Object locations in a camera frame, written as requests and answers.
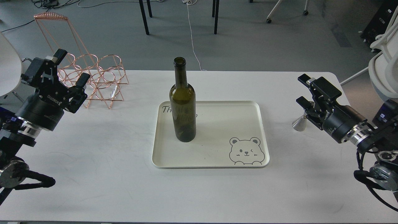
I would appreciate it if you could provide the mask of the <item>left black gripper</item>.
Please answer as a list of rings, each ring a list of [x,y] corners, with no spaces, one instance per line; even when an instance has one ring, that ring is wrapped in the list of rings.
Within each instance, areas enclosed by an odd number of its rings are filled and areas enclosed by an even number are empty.
[[[21,74],[21,82],[35,91],[15,113],[19,119],[53,131],[65,111],[76,113],[87,99],[85,87],[89,74],[82,73],[72,87],[66,87],[59,81],[58,65],[67,53],[66,50],[58,49],[53,56],[45,59],[25,59],[31,63],[26,72]]]

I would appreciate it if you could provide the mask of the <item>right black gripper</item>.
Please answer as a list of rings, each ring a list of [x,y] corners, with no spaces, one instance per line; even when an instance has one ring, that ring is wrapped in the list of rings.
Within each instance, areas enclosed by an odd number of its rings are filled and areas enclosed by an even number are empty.
[[[325,131],[337,143],[348,140],[349,132],[367,119],[351,106],[338,105],[337,98],[342,92],[324,77],[311,78],[307,74],[298,77],[298,81],[306,86],[312,95],[312,101],[303,96],[296,102],[304,109],[304,116],[318,129]],[[320,108],[321,104],[331,107]]]

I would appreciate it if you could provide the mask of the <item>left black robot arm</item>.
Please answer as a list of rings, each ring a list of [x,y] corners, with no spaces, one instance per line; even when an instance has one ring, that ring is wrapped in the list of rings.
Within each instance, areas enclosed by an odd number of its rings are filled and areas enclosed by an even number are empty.
[[[30,60],[21,80],[35,92],[16,113],[1,108],[1,202],[13,190],[49,188],[56,183],[52,177],[31,171],[16,154],[23,145],[33,147],[42,130],[53,131],[65,111],[76,113],[87,99],[89,74],[82,73],[72,87],[59,80],[58,65],[66,55],[66,50],[58,49],[52,57]]]

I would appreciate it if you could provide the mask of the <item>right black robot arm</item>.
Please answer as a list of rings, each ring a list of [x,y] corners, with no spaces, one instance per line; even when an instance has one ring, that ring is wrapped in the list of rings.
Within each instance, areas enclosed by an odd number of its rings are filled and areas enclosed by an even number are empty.
[[[371,125],[351,106],[337,102],[342,92],[324,77],[311,78],[303,74],[298,81],[312,95],[312,101],[303,96],[296,100],[304,109],[305,118],[337,143],[351,142],[356,146],[358,170],[354,171],[354,178],[382,204],[397,211],[375,191],[397,192],[397,102],[385,101]]]

